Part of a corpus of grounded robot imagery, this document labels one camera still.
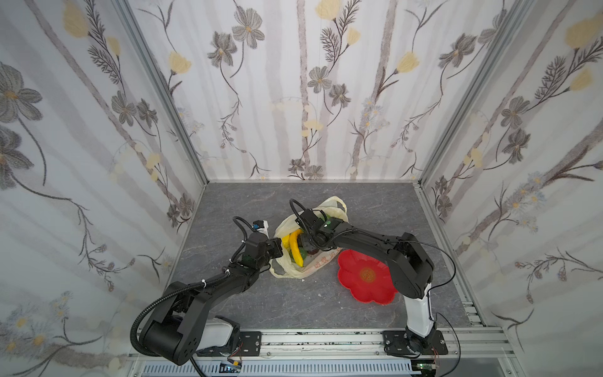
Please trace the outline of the aluminium frame post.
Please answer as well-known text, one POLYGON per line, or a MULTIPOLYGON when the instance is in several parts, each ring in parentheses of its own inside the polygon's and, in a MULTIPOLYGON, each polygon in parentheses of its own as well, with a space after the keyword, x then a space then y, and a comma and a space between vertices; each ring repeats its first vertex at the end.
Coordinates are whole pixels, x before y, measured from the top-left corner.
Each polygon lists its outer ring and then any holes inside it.
POLYGON ((417 181, 419 188, 424 188, 428 181, 434 176, 437 166, 441 162, 447 148, 455 138, 455 134, 462 125, 467 113, 474 105, 480 93, 490 80, 496 66, 502 61, 506 49, 512 44, 514 36, 520 30, 524 19, 529 15, 535 1, 515 1, 509 9, 507 17, 500 25, 499 31, 494 37, 485 58, 469 82, 465 93, 461 97, 457 108, 452 113, 442 135, 437 140, 433 152, 427 161, 421 178, 417 181))
POLYGON ((160 103, 168 114, 171 126, 185 151, 185 155, 188 157, 188 161, 192 165, 197 181, 205 188, 210 183, 210 180, 199 161, 198 155, 196 155, 196 150, 186 132, 185 125, 177 113, 177 107, 174 103, 167 81, 160 70, 160 66, 157 64, 152 50, 149 48, 149 44, 147 44, 144 38, 144 34, 141 31, 130 4, 128 1, 122 0, 114 0, 111 1, 111 3, 118 14, 119 20, 121 21, 130 42, 133 43, 134 50, 141 61, 143 69, 149 78, 155 93, 160 99, 160 103))

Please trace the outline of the yellow fake banana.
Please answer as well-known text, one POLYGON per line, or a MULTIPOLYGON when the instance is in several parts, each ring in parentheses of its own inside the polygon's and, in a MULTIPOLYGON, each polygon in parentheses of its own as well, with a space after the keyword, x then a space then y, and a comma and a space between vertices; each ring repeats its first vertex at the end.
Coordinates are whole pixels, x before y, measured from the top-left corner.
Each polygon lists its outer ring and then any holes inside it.
POLYGON ((303 248, 302 245, 302 236, 304 232, 301 229, 297 229, 294 232, 290 233, 290 254, 295 262, 295 264, 299 267, 303 267, 305 265, 305 260, 308 256, 306 249, 303 248))

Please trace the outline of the red flower-shaped plastic plate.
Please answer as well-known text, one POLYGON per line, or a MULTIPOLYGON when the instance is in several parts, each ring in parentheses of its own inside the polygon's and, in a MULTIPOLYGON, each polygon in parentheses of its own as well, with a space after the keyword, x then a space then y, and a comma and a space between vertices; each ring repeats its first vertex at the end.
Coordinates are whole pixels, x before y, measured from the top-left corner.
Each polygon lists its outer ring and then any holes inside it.
POLYGON ((384 263, 357 251, 345 250, 339 254, 338 265, 339 283, 356 301, 383 306, 394 301, 397 290, 384 263))

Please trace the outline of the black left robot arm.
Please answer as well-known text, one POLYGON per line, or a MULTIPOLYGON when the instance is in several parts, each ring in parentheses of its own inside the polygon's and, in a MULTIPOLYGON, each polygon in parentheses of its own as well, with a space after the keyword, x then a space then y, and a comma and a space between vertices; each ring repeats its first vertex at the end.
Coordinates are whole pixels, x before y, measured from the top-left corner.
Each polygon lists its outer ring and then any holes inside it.
POLYGON ((187 363, 198 350, 210 310, 248 290, 262 270, 283 255, 280 239, 253 232, 222 273, 194 284, 177 281, 144 308, 130 329, 132 347, 144 356, 187 363))

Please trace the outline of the yellow fake lemon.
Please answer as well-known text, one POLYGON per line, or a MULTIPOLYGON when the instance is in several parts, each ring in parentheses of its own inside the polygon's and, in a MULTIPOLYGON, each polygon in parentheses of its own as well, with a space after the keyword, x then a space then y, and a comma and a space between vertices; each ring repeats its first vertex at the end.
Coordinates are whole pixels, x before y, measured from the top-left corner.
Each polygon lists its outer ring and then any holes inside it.
POLYGON ((289 235, 284 236, 281 239, 281 241, 282 241, 282 244, 283 244, 283 248, 286 249, 286 250, 288 250, 288 251, 290 251, 290 249, 291 249, 291 246, 290 246, 290 236, 289 235))

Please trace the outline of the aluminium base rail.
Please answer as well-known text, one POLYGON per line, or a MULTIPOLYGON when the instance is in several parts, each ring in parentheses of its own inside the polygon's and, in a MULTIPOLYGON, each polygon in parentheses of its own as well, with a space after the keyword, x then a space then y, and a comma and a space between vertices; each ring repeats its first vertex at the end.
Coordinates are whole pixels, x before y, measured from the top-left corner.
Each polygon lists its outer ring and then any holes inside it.
POLYGON ((177 366, 133 356, 131 376, 523 376, 501 328, 444 326, 418 357, 394 350, 394 329, 263 329, 259 354, 196 358, 177 366))

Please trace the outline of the aluminium frame post right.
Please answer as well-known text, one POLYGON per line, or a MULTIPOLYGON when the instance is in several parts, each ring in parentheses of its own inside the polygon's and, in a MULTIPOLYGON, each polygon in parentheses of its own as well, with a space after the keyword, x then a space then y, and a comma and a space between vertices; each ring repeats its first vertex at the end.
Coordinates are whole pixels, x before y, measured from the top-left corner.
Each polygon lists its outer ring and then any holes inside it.
POLYGON ((428 181, 434 176, 437 166, 441 162, 447 148, 455 138, 455 134, 462 125, 467 113, 474 105, 480 93, 490 80, 496 66, 502 61, 506 49, 512 44, 514 36, 520 30, 524 19, 529 15, 535 1, 515 1, 509 9, 507 17, 500 25, 499 31, 494 37, 485 58, 469 82, 465 93, 461 97, 457 108, 452 113, 442 135, 437 140, 433 152, 427 161, 421 178, 417 181, 419 188, 424 188, 428 181))

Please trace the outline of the aluminium frame post left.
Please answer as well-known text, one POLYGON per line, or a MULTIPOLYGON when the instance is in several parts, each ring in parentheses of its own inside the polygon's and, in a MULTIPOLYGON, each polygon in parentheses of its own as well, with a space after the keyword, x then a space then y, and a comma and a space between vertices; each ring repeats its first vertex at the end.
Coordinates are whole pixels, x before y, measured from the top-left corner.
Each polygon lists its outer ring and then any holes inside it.
POLYGON ((192 165, 197 181, 205 188, 210 183, 210 180, 199 161, 198 155, 196 155, 196 150, 186 132, 185 125, 177 113, 177 107, 174 103, 167 81, 160 70, 160 66, 157 64, 152 50, 149 48, 149 44, 147 44, 144 38, 144 34, 141 31, 130 4, 128 1, 122 0, 114 0, 111 1, 111 3, 118 14, 119 20, 121 21, 130 42, 133 43, 134 50, 141 61, 143 69, 149 78, 155 93, 160 99, 160 103, 168 114, 171 126, 185 151, 185 155, 188 157, 188 161, 192 165))

